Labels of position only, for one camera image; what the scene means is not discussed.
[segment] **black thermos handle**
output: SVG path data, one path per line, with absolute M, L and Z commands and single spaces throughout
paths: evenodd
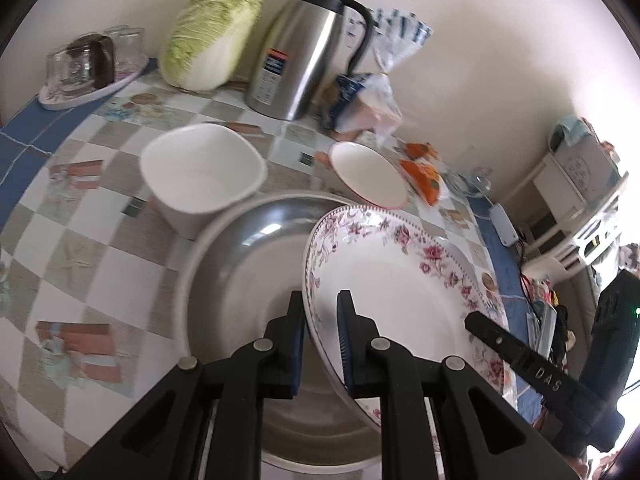
M 364 18 L 364 36 L 360 41 L 356 51 L 351 56 L 349 60 L 349 64 L 347 65 L 347 75 L 353 74 L 356 66 L 364 56 L 364 53 L 367 51 L 367 47 L 369 46 L 369 41 L 371 40 L 371 35 L 373 34 L 373 18 L 371 17 L 371 13 L 369 9 L 365 7 L 363 4 L 356 2 L 355 0 L 340 0 L 345 7 L 351 7 L 351 9 L 355 10 Z

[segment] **floral plate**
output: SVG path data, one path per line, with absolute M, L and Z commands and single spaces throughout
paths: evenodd
M 502 360 L 464 327 L 475 310 L 503 320 L 476 283 L 434 238 L 388 210 L 344 206 L 325 215 L 305 250 L 303 298 L 309 332 L 338 393 L 353 402 L 344 390 L 335 315 L 345 288 L 380 335 L 433 361 L 459 355 L 502 393 Z M 380 424 L 378 399 L 356 402 Z

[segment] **white bowl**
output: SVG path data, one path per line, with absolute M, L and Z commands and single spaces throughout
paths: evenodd
M 402 209 L 407 193 L 404 179 L 385 157 L 356 142 L 337 142 L 329 150 L 335 174 L 359 198 L 384 209 Z
M 150 142 L 140 155 L 140 172 L 164 218 L 193 240 L 215 213 L 258 191 L 267 164 L 233 130 L 201 123 Z

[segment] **table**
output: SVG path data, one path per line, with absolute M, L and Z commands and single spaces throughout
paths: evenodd
M 172 293 L 192 242 L 154 208 L 138 156 L 164 131 L 210 120 L 261 127 L 245 137 L 268 161 L 260 192 L 326 189 L 313 155 L 333 141 L 316 120 L 259 115 L 229 88 L 180 92 L 154 65 L 97 103 L 47 112 L 31 102 L 0 136 L 0 416 L 60 465 L 73 465 L 178 359 Z M 393 160 L 395 147 L 390 139 L 381 151 Z M 74 174 L 59 168 L 96 160 Z M 500 282 L 468 203 L 445 194 L 430 207 L 412 194 L 403 214 L 459 247 L 480 283 Z M 70 333 L 65 323 L 86 326 Z M 60 351 L 60 338 L 76 352 Z M 513 400 L 513 372 L 506 389 Z

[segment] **silver bolt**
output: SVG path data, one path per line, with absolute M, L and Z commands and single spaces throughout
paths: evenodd
M 458 357 L 457 355 L 450 355 L 444 361 L 444 364 L 447 365 L 447 368 L 450 370 L 462 370 L 465 367 L 465 362 L 462 357 Z
M 260 339 L 256 339 L 254 341 L 254 348 L 258 352 L 266 352 L 267 350 L 271 350 L 273 348 L 273 341 L 271 341 L 271 339 L 261 337 Z
M 376 337 L 371 340 L 371 346 L 376 350 L 389 350 L 391 343 L 384 337 Z
M 198 365 L 198 360 L 192 355 L 185 355 L 178 359 L 178 368 L 188 372 L 193 370 Z

